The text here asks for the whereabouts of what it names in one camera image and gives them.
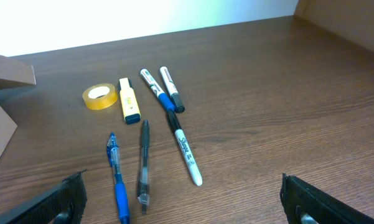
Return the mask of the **cardboard box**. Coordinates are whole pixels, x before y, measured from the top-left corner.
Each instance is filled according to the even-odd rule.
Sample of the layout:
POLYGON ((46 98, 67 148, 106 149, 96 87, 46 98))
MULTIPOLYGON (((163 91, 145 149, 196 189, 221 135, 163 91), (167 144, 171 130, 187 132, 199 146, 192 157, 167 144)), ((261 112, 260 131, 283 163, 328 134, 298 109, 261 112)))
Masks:
MULTIPOLYGON (((32 65, 0 55, 0 90, 35 84, 36 79, 32 65)), ((16 128, 17 124, 0 106, 0 157, 16 128)))

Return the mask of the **white marker blue cap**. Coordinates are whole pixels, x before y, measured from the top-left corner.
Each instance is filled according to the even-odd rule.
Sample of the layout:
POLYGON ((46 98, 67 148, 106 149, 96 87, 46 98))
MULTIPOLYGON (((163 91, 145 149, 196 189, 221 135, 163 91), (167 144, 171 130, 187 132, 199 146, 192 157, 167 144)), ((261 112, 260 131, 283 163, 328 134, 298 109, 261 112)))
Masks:
POLYGON ((143 68, 140 71, 140 75, 143 77, 144 81, 147 83, 147 85, 150 87, 152 92, 155 94, 156 98, 162 105, 162 107, 168 111, 172 110, 175 111, 175 106, 173 102, 169 99, 169 97, 165 94, 164 90, 159 86, 157 81, 153 78, 153 76, 149 73, 149 71, 145 68, 143 68))

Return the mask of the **yellow highlighter marker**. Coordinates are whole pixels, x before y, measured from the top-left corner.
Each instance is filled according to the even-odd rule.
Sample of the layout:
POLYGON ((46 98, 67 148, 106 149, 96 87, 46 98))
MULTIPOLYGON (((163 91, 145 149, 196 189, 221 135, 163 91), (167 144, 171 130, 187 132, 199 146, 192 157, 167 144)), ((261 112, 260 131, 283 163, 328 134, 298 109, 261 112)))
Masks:
POLYGON ((119 96, 126 124, 139 122, 141 120, 141 113, 129 78, 119 79, 119 96))

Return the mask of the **blue ballpoint pen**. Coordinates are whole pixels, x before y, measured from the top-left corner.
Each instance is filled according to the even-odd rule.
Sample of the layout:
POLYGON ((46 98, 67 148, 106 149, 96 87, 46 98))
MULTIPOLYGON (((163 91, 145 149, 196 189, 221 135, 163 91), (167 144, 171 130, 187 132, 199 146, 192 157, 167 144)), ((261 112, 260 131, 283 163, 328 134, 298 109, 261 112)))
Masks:
POLYGON ((114 133, 110 133, 106 151, 110 166, 113 171, 115 197, 118 206, 119 220, 121 224, 130 224, 127 190, 123 182, 123 176, 121 173, 120 149, 114 133))

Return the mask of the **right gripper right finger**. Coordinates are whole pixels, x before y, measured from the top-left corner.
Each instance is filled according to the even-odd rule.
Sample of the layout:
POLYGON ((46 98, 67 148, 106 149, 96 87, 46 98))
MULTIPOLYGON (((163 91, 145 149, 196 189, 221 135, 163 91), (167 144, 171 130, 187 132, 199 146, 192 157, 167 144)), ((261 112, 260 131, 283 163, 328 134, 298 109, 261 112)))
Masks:
POLYGON ((292 224, 374 224, 374 218, 359 212, 294 175, 283 174, 279 194, 287 220, 292 224))

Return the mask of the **white marker black cap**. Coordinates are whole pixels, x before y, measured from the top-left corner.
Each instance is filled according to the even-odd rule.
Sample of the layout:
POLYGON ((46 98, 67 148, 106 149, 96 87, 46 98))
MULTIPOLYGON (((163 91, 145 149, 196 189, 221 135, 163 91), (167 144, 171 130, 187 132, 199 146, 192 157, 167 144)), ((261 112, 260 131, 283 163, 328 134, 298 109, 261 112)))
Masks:
POLYGON ((176 113, 183 113, 185 111, 184 104, 181 100, 181 97, 179 95, 179 92, 177 91, 177 88, 170 76, 169 70, 167 67, 162 66, 159 69, 159 72, 162 76, 162 79, 164 81, 164 84, 167 88, 168 93, 170 94, 171 101, 173 102, 175 106, 175 112, 176 113))

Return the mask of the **yellow tape roll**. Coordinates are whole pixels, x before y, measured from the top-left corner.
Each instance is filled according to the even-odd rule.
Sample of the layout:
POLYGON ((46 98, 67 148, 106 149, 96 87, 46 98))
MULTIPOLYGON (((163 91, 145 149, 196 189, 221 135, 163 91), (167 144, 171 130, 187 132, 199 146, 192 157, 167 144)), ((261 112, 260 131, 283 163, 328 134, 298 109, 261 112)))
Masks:
POLYGON ((82 94, 83 101, 88 109, 102 110, 116 103, 118 95, 115 86, 102 83, 89 87, 82 94))

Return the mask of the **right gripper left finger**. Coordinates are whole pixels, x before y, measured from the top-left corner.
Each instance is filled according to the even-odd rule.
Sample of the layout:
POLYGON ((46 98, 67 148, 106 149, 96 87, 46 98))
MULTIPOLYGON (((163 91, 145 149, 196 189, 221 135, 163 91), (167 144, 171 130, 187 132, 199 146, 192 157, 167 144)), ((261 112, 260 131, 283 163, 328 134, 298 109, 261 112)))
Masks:
POLYGON ((76 172, 33 199, 0 214, 0 224, 80 224, 87 196, 82 172, 76 172))

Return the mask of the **black ballpoint pen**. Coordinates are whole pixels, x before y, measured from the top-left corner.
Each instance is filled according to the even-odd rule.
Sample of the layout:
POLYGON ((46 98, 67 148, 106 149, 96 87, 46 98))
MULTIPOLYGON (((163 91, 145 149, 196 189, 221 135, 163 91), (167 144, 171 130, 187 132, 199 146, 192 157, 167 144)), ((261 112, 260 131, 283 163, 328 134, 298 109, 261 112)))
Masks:
POLYGON ((149 122, 147 119, 143 121, 141 131, 141 162, 138 182, 138 200, 141 204, 141 213, 145 215, 149 206, 149 145, 150 133, 149 122))

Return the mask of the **black sharpie marker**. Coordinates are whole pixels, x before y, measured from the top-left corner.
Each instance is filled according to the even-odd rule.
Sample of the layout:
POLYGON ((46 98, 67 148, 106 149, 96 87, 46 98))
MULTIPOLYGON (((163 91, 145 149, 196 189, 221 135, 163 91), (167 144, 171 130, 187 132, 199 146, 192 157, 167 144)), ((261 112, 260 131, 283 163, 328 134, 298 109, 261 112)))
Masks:
POLYGON ((184 161, 187 164, 189 173, 194 184, 197 186, 201 186, 203 184, 203 178, 199 171, 198 165, 195 161, 192 150, 189 146, 188 140, 182 130, 182 127, 174 111, 167 110, 167 121, 169 123, 169 127, 172 133, 174 134, 177 140, 177 143, 180 147, 181 153, 184 157, 184 161))

